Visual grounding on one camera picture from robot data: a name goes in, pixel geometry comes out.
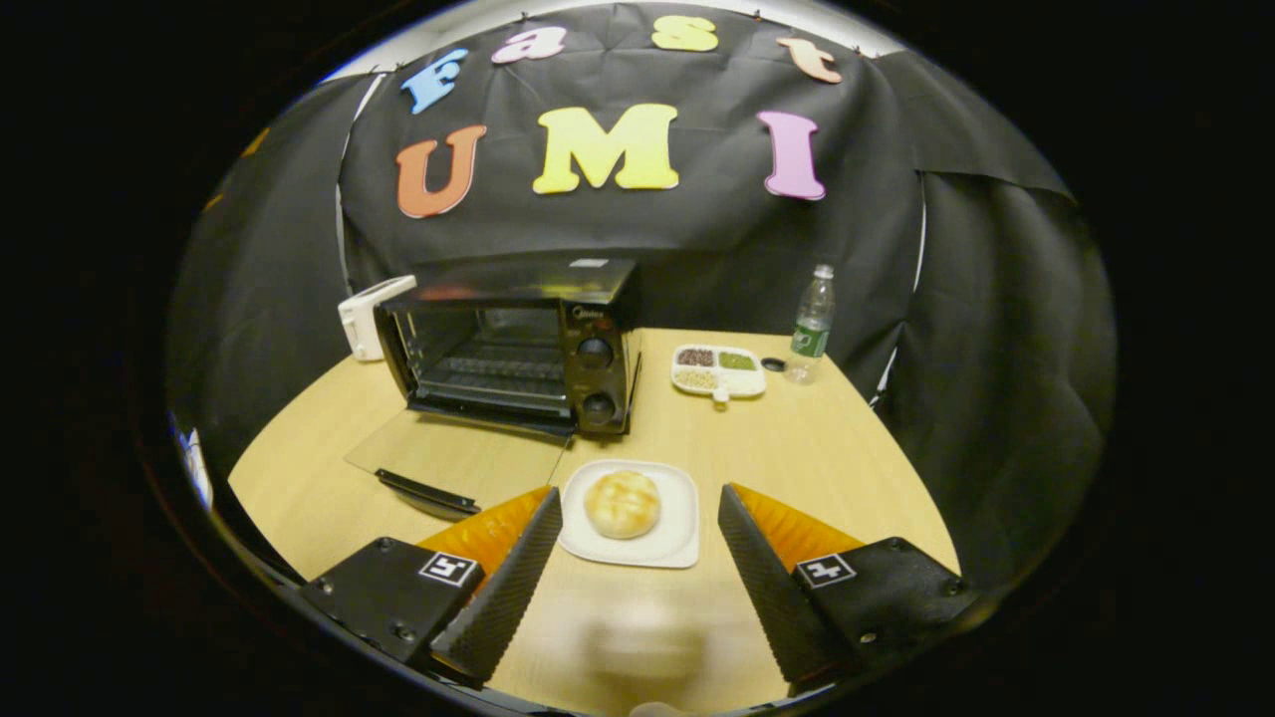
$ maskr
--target oven knob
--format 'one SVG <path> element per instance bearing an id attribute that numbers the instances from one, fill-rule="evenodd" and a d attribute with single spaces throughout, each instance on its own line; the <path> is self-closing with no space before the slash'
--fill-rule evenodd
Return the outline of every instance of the oven knob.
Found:
<path id="1" fill-rule="evenodd" d="M 611 365 L 611 346 L 601 338 L 586 338 L 575 350 L 581 369 L 606 369 Z"/>
<path id="2" fill-rule="evenodd" d="M 590 424 L 606 424 L 616 415 L 616 404 L 604 393 L 594 393 L 584 399 L 584 417 Z"/>

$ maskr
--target yellow letter m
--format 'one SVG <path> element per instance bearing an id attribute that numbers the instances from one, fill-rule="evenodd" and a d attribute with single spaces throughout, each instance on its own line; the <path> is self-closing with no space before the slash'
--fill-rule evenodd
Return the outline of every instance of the yellow letter m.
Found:
<path id="1" fill-rule="evenodd" d="M 668 105 L 634 105 L 606 131 L 584 107 L 564 107 L 541 115 L 548 129 L 544 174 L 532 182 L 537 194 L 572 191 L 580 177 L 571 157 L 594 189 L 606 184 L 620 156 L 625 166 L 616 174 L 623 189 L 673 189 L 677 172 L 668 163 L 668 124 L 677 110 Z"/>

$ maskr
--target green bottle label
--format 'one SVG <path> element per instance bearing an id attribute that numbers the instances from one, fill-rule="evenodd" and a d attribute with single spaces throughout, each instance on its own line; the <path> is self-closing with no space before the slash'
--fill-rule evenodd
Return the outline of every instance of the green bottle label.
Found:
<path id="1" fill-rule="evenodd" d="M 819 358 L 827 346 L 827 329 L 807 329 L 798 324 L 793 330 L 793 353 Z"/>

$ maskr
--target black cloth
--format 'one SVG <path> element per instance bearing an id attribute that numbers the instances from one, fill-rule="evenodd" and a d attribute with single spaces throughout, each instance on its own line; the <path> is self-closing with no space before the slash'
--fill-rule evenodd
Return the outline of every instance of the black cloth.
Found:
<path id="1" fill-rule="evenodd" d="M 370 84 L 357 77 L 315 88 L 235 162 L 191 232 L 170 309 L 175 427 L 199 429 L 214 508 L 284 570 L 226 481 L 270 418 L 349 351 L 337 319 L 347 292 L 335 184 Z"/>
<path id="2" fill-rule="evenodd" d="M 657 18 L 704 17 L 717 26 L 709 52 L 659 50 Z M 567 29 L 544 60 L 495 65 L 518 32 Z M 843 75 L 803 74 L 782 37 L 807 37 Z M 750 17 L 685 5 L 580 8 L 513 23 L 456 43 L 454 89 L 413 115 L 403 83 L 454 50 L 442 47 L 379 85 L 360 115 L 342 167 L 342 202 L 353 288 L 386 277 L 427 276 L 456 259 L 564 251 L 640 263 L 643 322 L 666 328 L 788 333 L 817 263 L 836 270 L 836 330 L 829 352 L 867 397 L 885 370 L 904 318 L 921 249 L 921 180 L 912 140 L 889 82 L 853 51 Z M 672 190 L 625 190 L 615 177 L 593 189 L 537 195 L 547 131 L 538 117 L 584 107 L 606 130 L 636 103 L 677 108 L 668 130 Z M 810 117 L 815 170 L 829 195 L 775 196 L 761 111 Z M 451 172 L 446 137 L 483 124 L 473 186 L 445 214 L 411 218 L 397 204 L 398 153 L 440 143 L 427 185 Z M 622 165 L 617 163 L 618 171 Z"/>
<path id="3" fill-rule="evenodd" d="M 877 412 L 961 568 L 1007 588 L 1062 536 L 1111 427 L 1102 258 L 1060 194 L 926 175 L 926 263 Z"/>
<path id="4" fill-rule="evenodd" d="M 951 73 L 915 52 L 894 52 L 873 65 L 907 117 L 918 170 L 986 176 L 1075 199 L 1035 145 Z"/>

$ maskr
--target oven door handle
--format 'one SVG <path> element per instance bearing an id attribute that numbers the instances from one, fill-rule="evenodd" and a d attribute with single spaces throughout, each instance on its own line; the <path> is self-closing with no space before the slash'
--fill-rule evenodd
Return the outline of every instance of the oven door handle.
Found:
<path id="1" fill-rule="evenodd" d="M 444 521 L 459 521 L 482 512 L 472 498 L 418 484 L 385 468 L 377 469 L 376 477 L 413 508 Z"/>
<path id="2" fill-rule="evenodd" d="M 575 421 L 571 418 L 541 418 L 529 413 L 500 411 L 487 406 L 470 406 L 456 401 L 431 402 L 412 398 L 408 401 L 407 407 L 422 413 L 445 416 L 463 424 L 541 434 L 561 439 L 565 443 L 570 443 L 575 436 Z"/>

